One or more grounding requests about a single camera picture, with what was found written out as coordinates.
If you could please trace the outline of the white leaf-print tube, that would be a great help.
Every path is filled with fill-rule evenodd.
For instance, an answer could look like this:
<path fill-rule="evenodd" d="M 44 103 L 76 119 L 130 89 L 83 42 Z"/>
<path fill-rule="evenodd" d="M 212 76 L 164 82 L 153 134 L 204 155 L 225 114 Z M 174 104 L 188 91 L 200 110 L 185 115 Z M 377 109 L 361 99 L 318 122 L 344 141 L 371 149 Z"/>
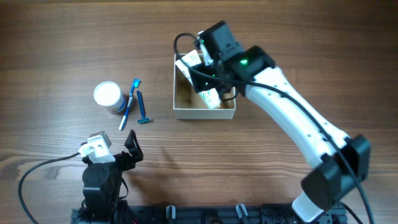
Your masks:
<path fill-rule="evenodd" d="M 194 65 L 199 65 L 202 63 L 201 57 L 196 50 L 192 50 L 188 54 L 183 54 L 181 56 L 181 59 L 177 60 L 175 62 L 175 65 L 183 73 L 184 77 L 189 81 L 191 86 L 193 86 L 193 82 L 192 82 L 188 67 L 184 63 L 182 63 L 182 60 L 187 65 L 192 67 Z M 210 90 L 201 91 L 201 92 L 199 92 L 199 96 L 202 98 L 202 100 L 204 101 L 204 103 L 207 105 L 207 107 L 209 109 L 221 108 L 221 100 L 219 99 L 218 93 L 215 88 L 212 88 Z"/>

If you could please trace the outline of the cotton swab tub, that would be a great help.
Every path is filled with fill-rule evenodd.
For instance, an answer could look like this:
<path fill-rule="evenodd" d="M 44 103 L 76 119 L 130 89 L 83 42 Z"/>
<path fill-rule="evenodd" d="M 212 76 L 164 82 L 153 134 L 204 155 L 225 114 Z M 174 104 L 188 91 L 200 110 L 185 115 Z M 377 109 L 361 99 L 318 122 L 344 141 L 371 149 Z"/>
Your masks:
<path fill-rule="evenodd" d="M 126 97 L 115 82 L 100 83 L 95 88 L 93 97 L 97 104 L 110 113 L 120 113 L 126 107 Z"/>

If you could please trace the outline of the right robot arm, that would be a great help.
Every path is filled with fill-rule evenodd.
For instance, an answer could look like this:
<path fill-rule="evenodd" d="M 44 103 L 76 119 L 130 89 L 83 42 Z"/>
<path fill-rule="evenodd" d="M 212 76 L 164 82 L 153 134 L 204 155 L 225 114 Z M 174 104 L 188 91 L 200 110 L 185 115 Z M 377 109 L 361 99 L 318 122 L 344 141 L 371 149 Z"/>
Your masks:
<path fill-rule="evenodd" d="M 313 223 L 353 189 L 370 204 L 361 186 L 369 171 L 371 145 L 363 135 L 348 136 L 327 121 L 288 82 L 282 69 L 259 46 L 245 49 L 225 21 L 193 36 L 203 61 L 188 70 L 195 91 L 234 90 L 263 109 L 293 140 L 311 166 L 291 209 Z"/>

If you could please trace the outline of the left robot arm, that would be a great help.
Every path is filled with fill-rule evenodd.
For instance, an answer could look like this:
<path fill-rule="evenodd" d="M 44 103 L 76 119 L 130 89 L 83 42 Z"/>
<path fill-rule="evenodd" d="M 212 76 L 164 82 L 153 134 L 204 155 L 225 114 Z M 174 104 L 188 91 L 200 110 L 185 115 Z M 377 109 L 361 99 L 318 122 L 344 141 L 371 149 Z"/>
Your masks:
<path fill-rule="evenodd" d="M 73 223 L 138 223 L 120 188 L 127 183 L 123 172 L 133 169 L 143 160 L 134 130 L 130 130 L 124 146 L 128 152 L 112 155 L 111 141 L 104 132 L 94 133 L 78 152 L 88 165 L 82 175 L 83 195 L 81 208 Z"/>

